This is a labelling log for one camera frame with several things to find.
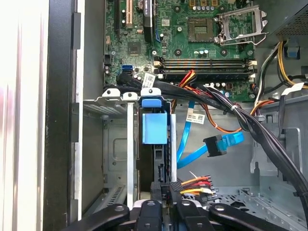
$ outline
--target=blue latch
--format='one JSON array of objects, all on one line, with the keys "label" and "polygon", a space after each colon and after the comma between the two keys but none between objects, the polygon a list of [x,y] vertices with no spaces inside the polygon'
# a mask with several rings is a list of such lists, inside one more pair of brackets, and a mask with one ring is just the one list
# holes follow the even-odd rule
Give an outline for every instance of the blue latch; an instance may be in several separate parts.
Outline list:
[{"label": "blue latch", "polygon": [[143,99],[141,102],[141,107],[160,108],[162,106],[161,99]]},{"label": "blue latch", "polygon": [[146,113],[142,115],[142,143],[167,144],[167,113]]},{"label": "blue latch", "polygon": [[[220,140],[218,140],[217,137],[216,137],[215,140],[216,141],[213,140],[214,143],[212,145],[216,146],[216,148],[224,154],[228,147],[235,146],[235,145],[243,142],[244,141],[244,135],[243,135],[242,132],[237,132],[237,133],[233,133],[233,134],[224,135],[224,136],[221,137]],[[193,161],[195,161],[196,159],[201,157],[207,151],[208,151],[208,147],[205,144],[201,148],[196,150],[195,152],[191,153],[186,158],[179,160],[178,161],[178,169],[190,164]]]}]

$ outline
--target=red wire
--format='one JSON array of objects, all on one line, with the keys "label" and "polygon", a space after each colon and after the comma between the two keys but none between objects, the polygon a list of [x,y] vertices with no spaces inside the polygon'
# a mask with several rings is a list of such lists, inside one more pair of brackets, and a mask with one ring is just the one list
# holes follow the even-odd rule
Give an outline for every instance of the red wire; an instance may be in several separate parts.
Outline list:
[{"label": "red wire", "polygon": [[208,182],[208,181],[201,181],[201,182],[195,183],[195,184],[190,185],[190,186],[201,186],[201,185],[211,186],[211,183]]},{"label": "red wire", "polygon": [[187,73],[187,75],[182,79],[182,81],[180,82],[179,86],[180,86],[181,84],[183,84],[183,83],[185,82],[185,80],[186,80],[191,74],[192,74],[192,71],[189,71],[189,72]]}]

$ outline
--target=sata port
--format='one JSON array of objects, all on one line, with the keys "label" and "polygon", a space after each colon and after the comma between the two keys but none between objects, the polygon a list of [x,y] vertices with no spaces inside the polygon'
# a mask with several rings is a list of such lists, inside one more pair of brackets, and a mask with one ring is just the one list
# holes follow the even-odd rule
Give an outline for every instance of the sata port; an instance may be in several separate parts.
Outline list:
[{"label": "sata port", "polygon": [[122,65],[122,70],[124,71],[132,71],[133,70],[133,65]]}]

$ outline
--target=expansion slot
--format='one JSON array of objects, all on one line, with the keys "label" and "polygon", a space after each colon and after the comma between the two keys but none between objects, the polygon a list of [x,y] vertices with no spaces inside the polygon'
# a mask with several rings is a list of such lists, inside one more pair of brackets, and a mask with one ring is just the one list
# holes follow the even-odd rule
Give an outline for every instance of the expansion slot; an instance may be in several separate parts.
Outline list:
[{"label": "expansion slot", "polygon": [[126,27],[133,28],[133,0],[126,0]]},{"label": "expansion slot", "polygon": [[115,3],[115,34],[117,35],[118,39],[120,38],[120,21],[121,21],[121,14],[120,14],[120,0],[114,0]]}]

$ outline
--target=yellow wire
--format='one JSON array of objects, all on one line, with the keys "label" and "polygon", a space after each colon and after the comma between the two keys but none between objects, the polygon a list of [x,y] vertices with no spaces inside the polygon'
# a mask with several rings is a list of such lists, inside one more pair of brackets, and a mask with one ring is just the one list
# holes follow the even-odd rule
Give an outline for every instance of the yellow wire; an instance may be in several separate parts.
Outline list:
[{"label": "yellow wire", "polygon": [[187,189],[187,190],[183,190],[180,193],[181,194],[185,194],[185,193],[201,193],[202,189]]},{"label": "yellow wire", "polygon": [[191,75],[187,78],[187,80],[185,80],[184,83],[181,84],[181,86],[185,86],[185,84],[188,83],[188,81],[191,80],[192,77],[194,77],[194,76],[195,76],[195,72],[192,71]]},{"label": "yellow wire", "polygon": [[291,81],[288,77],[288,75],[285,72],[284,65],[283,65],[283,58],[282,58],[282,53],[283,53],[283,42],[280,42],[279,48],[278,48],[278,63],[279,63],[279,68],[281,70],[282,76],[287,80],[291,85],[296,84],[295,82]]}]

